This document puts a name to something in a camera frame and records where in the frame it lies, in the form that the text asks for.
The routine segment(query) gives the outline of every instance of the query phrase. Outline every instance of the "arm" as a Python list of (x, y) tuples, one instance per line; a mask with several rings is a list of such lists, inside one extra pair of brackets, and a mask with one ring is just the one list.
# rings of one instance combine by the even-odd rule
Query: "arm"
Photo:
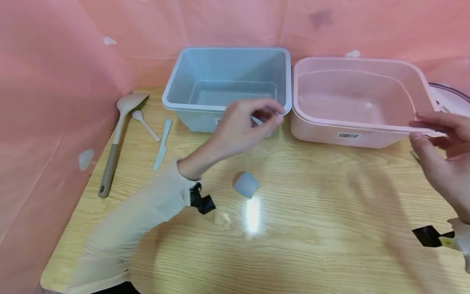
[[(462, 251), (465, 270), (470, 273), (470, 119), (464, 116), (427, 112), (416, 115), (414, 127), (427, 127), (447, 136), (427, 138), (420, 133), (410, 135), (424, 175), (431, 186), (444, 197), (458, 215), (449, 220), (455, 231), (452, 248)], [(446, 158), (434, 146), (446, 151)]]
[[(227, 108), (214, 135), (191, 155), (173, 160), (150, 186), (108, 215), (89, 236), (77, 262), (69, 294), (90, 294), (130, 280), (129, 261), (142, 236), (190, 205), (189, 189), (218, 161), (241, 153), (273, 132), (284, 109), (270, 98), (238, 101)], [(265, 123), (251, 124), (251, 116)]]

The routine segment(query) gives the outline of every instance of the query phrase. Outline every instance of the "black tape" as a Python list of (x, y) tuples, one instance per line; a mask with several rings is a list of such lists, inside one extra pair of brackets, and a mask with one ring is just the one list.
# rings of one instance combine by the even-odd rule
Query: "black tape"
[(440, 247), (442, 246), (442, 243), (439, 240), (439, 237), (455, 237), (454, 231), (441, 235), (433, 226), (421, 227), (412, 230), (412, 232), (424, 247)]
[(201, 214), (204, 215), (215, 209), (214, 202), (210, 195), (201, 197), (201, 183), (197, 183), (189, 191), (191, 192), (191, 206), (196, 207)]

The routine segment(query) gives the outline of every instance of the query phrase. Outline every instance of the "fingernail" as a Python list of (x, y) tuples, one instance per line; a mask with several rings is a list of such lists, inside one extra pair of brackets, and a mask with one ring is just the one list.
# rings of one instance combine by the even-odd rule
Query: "fingernail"
[(410, 139), (411, 140), (419, 140), (424, 138), (424, 135), (422, 133), (414, 132), (410, 134)]

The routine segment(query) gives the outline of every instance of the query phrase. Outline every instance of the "pink plastic bin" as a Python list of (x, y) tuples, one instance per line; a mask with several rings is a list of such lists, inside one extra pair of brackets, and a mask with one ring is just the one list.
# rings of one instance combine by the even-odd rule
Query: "pink plastic bin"
[(309, 57), (294, 67), (290, 130), (300, 140), (384, 148), (428, 132), (408, 123), (437, 109), (424, 74), (407, 62)]

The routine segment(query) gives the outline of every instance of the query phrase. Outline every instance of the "plastic knife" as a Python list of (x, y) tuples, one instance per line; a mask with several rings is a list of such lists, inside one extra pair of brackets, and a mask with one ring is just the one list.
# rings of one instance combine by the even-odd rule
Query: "plastic knife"
[(172, 119), (166, 119), (165, 124), (163, 125), (163, 134), (162, 140), (160, 141), (160, 149), (158, 150), (157, 159), (155, 160), (155, 164), (153, 165), (153, 171), (156, 171), (165, 159), (166, 154), (166, 138), (168, 137), (168, 133), (170, 132), (170, 128), (172, 126)]

